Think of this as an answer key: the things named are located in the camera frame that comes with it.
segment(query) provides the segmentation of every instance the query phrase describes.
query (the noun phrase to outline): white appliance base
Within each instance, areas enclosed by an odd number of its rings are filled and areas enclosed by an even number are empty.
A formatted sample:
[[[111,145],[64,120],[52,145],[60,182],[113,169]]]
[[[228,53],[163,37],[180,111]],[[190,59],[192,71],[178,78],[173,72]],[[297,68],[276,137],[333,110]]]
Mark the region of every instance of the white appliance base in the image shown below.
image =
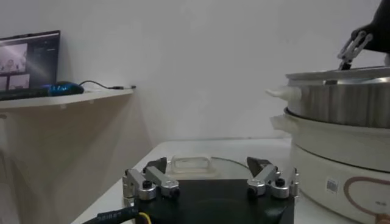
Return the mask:
[[[291,147],[300,188],[319,204],[361,223],[373,224],[390,214],[390,173],[337,163]]]

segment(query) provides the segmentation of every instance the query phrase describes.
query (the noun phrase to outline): white table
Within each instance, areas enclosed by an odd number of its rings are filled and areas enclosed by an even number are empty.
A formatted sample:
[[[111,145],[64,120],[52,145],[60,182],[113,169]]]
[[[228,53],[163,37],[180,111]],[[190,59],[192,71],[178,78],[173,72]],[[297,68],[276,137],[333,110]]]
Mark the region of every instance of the white table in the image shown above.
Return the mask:
[[[170,159],[175,154],[206,153],[234,159],[246,164],[247,156],[268,159],[281,168],[288,164],[290,139],[254,139],[223,141],[182,141],[164,142],[145,156],[135,168],[141,170],[148,161],[161,157]],[[122,181],[119,180],[103,196],[85,210],[73,224],[83,223],[96,216],[97,213],[122,208]],[[325,209],[301,195],[296,206],[295,223],[298,224],[347,224],[355,223],[347,218]]]

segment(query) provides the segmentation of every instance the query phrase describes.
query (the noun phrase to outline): wall shelf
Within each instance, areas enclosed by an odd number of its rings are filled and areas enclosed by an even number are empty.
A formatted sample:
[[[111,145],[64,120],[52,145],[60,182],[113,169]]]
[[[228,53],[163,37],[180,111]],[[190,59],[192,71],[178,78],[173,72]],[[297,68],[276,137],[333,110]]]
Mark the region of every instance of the wall shelf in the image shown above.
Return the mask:
[[[43,106],[55,106],[55,105],[66,107],[66,105],[70,103],[88,102],[88,101],[92,102],[93,100],[129,95],[132,93],[133,93],[132,89],[123,89],[123,90],[110,89],[104,91],[86,92],[83,94],[76,94],[70,96],[39,97],[39,98],[20,99],[20,100],[7,100],[7,101],[0,101],[0,110],[4,111],[7,109],[43,107]]]

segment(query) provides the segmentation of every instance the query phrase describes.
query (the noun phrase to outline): screw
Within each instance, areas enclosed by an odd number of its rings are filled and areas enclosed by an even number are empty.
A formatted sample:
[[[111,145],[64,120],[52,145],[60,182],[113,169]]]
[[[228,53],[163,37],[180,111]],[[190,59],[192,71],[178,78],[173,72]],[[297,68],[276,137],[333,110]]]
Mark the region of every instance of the screw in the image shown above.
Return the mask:
[[[277,187],[283,187],[283,186],[285,185],[285,181],[284,181],[283,179],[279,178],[279,179],[277,179],[277,180],[275,181],[275,185],[276,185]]]
[[[153,185],[152,182],[150,182],[149,180],[142,182],[143,189],[150,189],[150,188],[152,188],[152,185]]]

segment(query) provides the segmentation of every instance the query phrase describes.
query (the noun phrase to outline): pot lid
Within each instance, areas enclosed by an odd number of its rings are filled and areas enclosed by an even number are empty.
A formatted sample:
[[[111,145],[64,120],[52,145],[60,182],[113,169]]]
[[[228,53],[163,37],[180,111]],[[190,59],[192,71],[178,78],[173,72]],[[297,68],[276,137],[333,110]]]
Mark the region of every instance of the pot lid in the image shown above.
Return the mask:
[[[390,77],[390,67],[377,66],[355,68],[350,70],[331,70],[287,74],[289,80],[345,80],[345,79],[376,79]]]

